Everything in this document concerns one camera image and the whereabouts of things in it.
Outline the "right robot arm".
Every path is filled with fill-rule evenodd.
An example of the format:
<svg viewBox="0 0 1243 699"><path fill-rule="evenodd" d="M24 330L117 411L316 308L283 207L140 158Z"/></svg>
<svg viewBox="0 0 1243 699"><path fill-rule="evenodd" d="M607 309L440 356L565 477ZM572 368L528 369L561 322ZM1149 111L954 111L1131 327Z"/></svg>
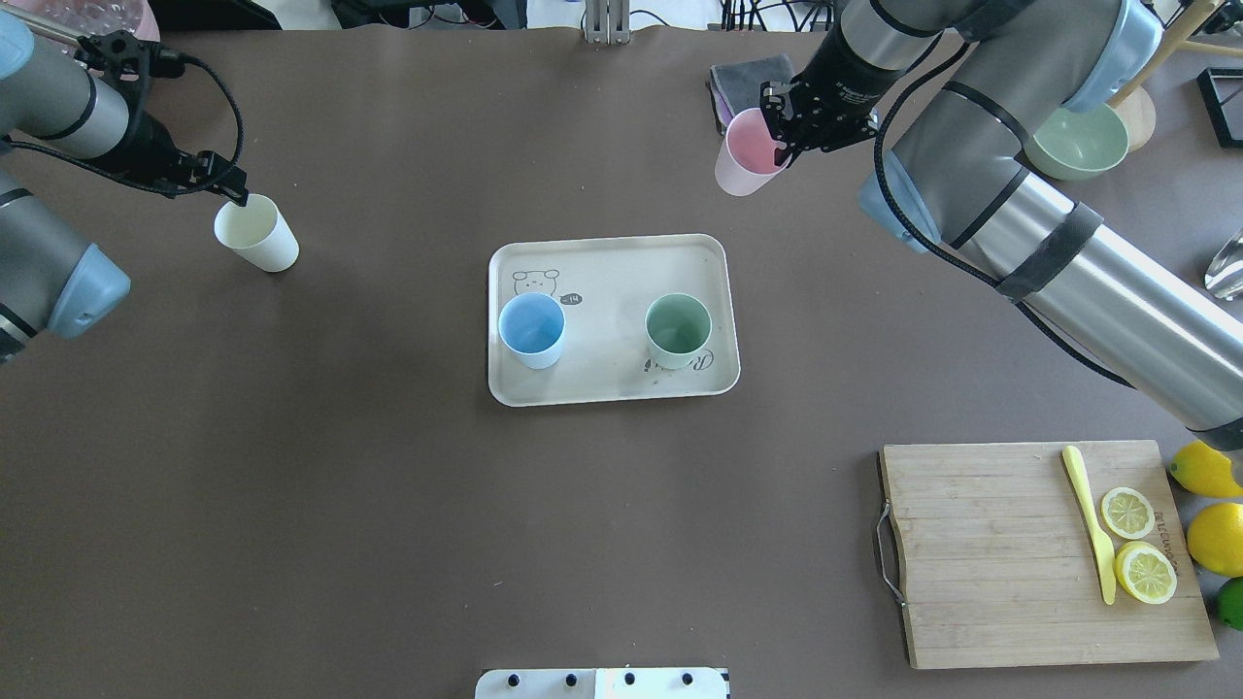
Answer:
<svg viewBox="0 0 1243 699"><path fill-rule="evenodd" d="M759 90L777 164L878 139L876 102L947 30L965 41L958 67L876 150L861 208L1047 318L1199 442L1239 451L1241 322L1021 163L1058 108L1104 104L1154 56L1161 25L1141 2L848 2L791 83Z"/></svg>

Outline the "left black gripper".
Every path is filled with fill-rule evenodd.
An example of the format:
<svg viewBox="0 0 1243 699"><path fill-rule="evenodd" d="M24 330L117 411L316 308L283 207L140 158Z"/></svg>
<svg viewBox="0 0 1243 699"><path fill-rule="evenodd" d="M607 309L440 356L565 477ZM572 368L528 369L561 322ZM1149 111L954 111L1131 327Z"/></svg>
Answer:
<svg viewBox="0 0 1243 699"><path fill-rule="evenodd" d="M246 172L229 168L214 150L191 154L174 146L168 129L150 114L138 114L118 146L118 170L128 182L173 198L209 192L237 206L249 204Z"/></svg>

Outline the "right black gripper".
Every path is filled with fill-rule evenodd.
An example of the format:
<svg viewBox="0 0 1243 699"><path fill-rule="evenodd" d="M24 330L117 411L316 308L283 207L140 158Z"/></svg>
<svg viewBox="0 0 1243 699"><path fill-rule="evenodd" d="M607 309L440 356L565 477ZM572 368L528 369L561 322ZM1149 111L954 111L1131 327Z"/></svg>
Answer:
<svg viewBox="0 0 1243 699"><path fill-rule="evenodd" d="M789 168L805 150L840 150L871 139L874 108L905 73L875 65L845 39L827 39L791 83L759 86L759 109L774 142L774 165Z"/></svg>

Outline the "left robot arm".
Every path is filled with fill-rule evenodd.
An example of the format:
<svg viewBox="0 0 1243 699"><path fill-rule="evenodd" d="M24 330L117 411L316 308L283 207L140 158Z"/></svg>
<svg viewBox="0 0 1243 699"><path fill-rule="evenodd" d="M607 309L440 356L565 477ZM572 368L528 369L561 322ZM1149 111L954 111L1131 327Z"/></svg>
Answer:
<svg viewBox="0 0 1243 699"><path fill-rule="evenodd" d="M230 154L188 150L150 114L152 85L203 71L220 90L235 126ZM2 164L15 154L47 155L137 193L175 200L213 193L235 205L250 197L240 159L241 111L204 58L128 31L75 35L50 44L50 26L2 10ZM44 335L76 338L106 318L131 279L99 244L56 208L56 197L7 168L1 187L2 361Z"/></svg>

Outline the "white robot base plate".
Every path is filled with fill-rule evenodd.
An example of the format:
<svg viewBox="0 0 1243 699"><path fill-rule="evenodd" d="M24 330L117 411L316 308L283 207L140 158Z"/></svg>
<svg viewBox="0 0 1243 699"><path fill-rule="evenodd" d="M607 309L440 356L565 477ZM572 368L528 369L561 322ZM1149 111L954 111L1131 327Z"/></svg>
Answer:
<svg viewBox="0 0 1243 699"><path fill-rule="evenodd" d="M728 698L726 669L617 667L492 669L479 677L475 698Z"/></svg>

